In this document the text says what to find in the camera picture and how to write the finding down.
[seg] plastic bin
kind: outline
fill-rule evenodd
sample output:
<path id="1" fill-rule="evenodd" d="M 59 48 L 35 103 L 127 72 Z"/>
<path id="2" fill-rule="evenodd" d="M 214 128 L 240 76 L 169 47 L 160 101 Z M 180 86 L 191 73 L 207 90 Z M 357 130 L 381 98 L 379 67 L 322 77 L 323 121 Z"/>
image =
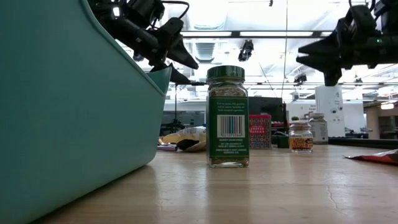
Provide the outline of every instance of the plastic bin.
<path id="1" fill-rule="evenodd" d="M 0 27 L 0 223 L 30 222 L 154 158 L 169 69 L 146 75 L 86 0 L 6 1 Z"/>

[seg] green lid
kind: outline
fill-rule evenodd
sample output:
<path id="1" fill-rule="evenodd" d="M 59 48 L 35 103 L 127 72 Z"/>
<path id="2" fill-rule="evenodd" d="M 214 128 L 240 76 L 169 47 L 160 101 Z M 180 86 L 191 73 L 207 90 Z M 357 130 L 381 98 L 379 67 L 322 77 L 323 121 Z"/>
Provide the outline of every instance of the green lid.
<path id="1" fill-rule="evenodd" d="M 215 78 L 238 78 L 244 81 L 244 69 L 239 66 L 222 65 L 207 70 L 207 82 Z"/>

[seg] fluorescent light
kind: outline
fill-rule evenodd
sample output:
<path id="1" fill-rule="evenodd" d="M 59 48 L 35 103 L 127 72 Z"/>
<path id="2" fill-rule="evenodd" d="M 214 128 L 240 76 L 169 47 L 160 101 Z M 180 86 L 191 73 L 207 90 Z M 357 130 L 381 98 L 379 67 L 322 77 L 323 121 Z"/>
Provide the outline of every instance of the fluorescent light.
<path id="1" fill-rule="evenodd" d="M 116 16 L 116 17 L 119 17 L 119 16 L 120 16 L 120 10 L 119 10 L 118 7 L 114 7 L 114 8 L 113 8 L 113 14 L 114 14 L 114 16 Z"/>
<path id="2" fill-rule="evenodd" d="M 310 37 L 313 34 L 313 32 L 298 32 L 298 31 L 292 31 L 292 32 L 268 32 L 268 31 L 250 31 L 250 32 L 241 32 L 241 36 L 245 37 L 272 37 L 272 36 L 299 36 L 299 37 Z"/>
<path id="3" fill-rule="evenodd" d="M 382 103 L 381 109 L 382 110 L 391 110 L 391 109 L 394 109 L 394 105 L 392 103 Z"/>
<path id="4" fill-rule="evenodd" d="M 321 37 L 327 37 L 327 36 L 329 36 L 330 34 L 332 34 L 333 32 L 322 32 L 321 33 Z"/>
<path id="5" fill-rule="evenodd" d="M 182 31 L 184 37 L 226 37 L 230 36 L 232 32 L 214 32 L 214 31 Z"/>

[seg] seasoning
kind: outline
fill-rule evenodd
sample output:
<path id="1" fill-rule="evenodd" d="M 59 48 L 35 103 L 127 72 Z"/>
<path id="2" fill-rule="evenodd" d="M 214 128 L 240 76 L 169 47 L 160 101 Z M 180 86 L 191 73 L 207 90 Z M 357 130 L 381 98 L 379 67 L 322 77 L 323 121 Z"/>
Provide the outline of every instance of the seasoning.
<path id="1" fill-rule="evenodd" d="M 289 147 L 292 152 L 312 152 L 313 136 L 308 121 L 293 121 L 289 130 Z"/>
<path id="2" fill-rule="evenodd" d="M 324 113 L 310 114 L 311 132 L 314 144 L 328 144 L 328 122 Z"/>
<path id="3" fill-rule="evenodd" d="M 249 165 L 248 91 L 244 69 L 218 66 L 207 71 L 206 151 L 210 167 Z"/>

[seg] table surface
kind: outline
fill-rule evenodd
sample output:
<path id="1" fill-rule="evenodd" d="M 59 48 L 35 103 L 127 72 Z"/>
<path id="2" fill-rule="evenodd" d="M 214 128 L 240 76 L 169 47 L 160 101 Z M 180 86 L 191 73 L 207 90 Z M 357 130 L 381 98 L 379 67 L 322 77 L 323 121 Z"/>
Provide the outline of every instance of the table surface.
<path id="1" fill-rule="evenodd" d="M 342 157 L 381 151 L 252 150 L 240 169 L 210 169 L 204 153 L 158 152 L 35 223 L 397 223 L 398 167 Z"/>

